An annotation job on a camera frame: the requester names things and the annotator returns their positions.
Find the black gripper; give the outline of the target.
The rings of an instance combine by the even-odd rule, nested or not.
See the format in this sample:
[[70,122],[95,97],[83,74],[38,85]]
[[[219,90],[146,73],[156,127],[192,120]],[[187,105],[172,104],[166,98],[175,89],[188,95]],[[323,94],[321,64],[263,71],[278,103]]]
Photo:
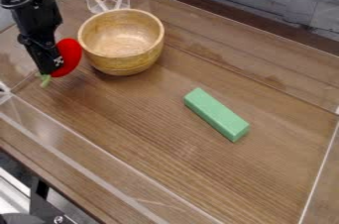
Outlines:
[[20,34],[19,43],[38,66],[40,74],[52,74],[64,65],[55,31],[63,23],[56,0],[12,0],[11,12]]

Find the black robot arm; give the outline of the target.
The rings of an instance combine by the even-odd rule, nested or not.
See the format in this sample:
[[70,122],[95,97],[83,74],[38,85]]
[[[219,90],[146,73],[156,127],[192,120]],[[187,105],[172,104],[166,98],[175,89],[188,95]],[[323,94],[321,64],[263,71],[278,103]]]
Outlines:
[[56,0],[0,0],[0,7],[11,11],[19,28],[18,42],[40,74],[52,74],[64,65],[55,37],[63,23]]

